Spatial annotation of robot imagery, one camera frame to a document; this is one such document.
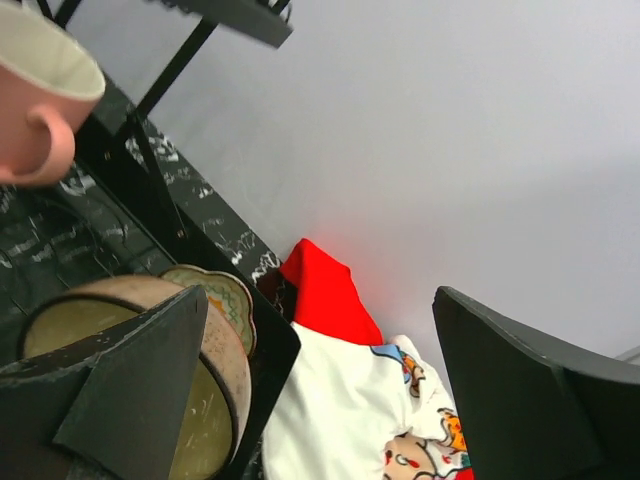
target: white fabric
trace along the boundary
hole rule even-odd
[[[424,370],[418,398],[392,345],[354,345],[294,328],[302,348],[264,432],[267,480],[380,480],[385,444],[406,432],[434,440],[428,449],[439,476],[460,468],[455,455],[440,460],[448,438],[441,409],[453,403],[408,338],[392,343]]]

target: cartoon character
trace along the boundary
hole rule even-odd
[[[462,454],[462,468],[471,468],[471,460],[469,460],[469,455],[466,453]]]
[[[427,440],[405,433],[385,445],[383,480],[436,478],[436,467],[427,451]]]
[[[410,384],[409,393],[411,396],[418,398],[420,396],[420,381],[425,379],[424,370],[420,365],[418,365],[418,362],[416,362],[413,357],[400,350],[400,347],[397,345],[388,344],[370,348],[371,353],[374,355],[390,358],[402,365],[404,383]]]
[[[452,448],[455,452],[466,452],[467,443],[462,434],[460,418],[450,408],[441,408],[438,413],[442,415],[442,428],[447,434],[447,438],[442,445]]]
[[[418,365],[418,363],[409,355],[400,351],[402,354],[402,363],[405,369],[411,373],[411,385],[409,386],[409,394],[414,398],[420,397],[420,381],[426,377],[424,375],[424,369]]]

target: black marble surface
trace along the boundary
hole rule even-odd
[[[132,108],[111,82],[95,110],[115,133]],[[276,255],[213,190],[153,124],[145,129],[174,201],[233,262],[244,280],[262,283],[265,295],[291,320],[295,289],[274,270]],[[129,141],[134,158],[138,147]],[[170,261],[93,178],[74,166],[54,189],[0,188],[0,365],[15,360],[26,316],[69,287],[127,272],[157,274]],[[78,464],[69,479],[109,476]],[[242,477],[262,478],[260,448]]]

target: cartoon print fabric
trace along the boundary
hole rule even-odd
[[[263,438],[268,480],[453,479],[464,437],[411,341],[369,347],[294,322],[302,348]]]

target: mug rim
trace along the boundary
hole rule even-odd
[[[80,44],[74,37],[69,35],[69,33],[60,28],[54,22],[46,18],[44,15],[32,11],[31,7],[24,7],[20,3],[17,2],[5,2],[0,1],[0,11],[4,10],[5,12],[9,12],[11,15],[15,15],[18,19],[24,19],[24,21],[31,22],[34,25],[41,25],[48,28],[51,33],[59,38],[62,38],[66,42],[71,42],[74,44],[80,56],[84,62],[91,65],[94,72],[96,72],[97,80],[99,81],[99,85],[93,90],[85,90],[78,91],[72,90],[64,87],[57,87],[51,85],[49,82],[44,81],[43,79],[33,76],[29,74],[29,72],[25,71],[23,68],[20,68],[16,62],[12,62],[7,60],[1,53],[0,49],[0,67],[9,70],[14,75],[20,77],[21,79],[32,83],[34,86],[41,88],[47,92],[53,93],[55,95],[59,95],[61,97],[66,97],[72,100],[81,100],[81,101],[92,101],[99,100],[105,92],[107,82],[104,77],[104,73],[100,68],[100,65],[96,61],[96,59],[91,55],[91,53]]]

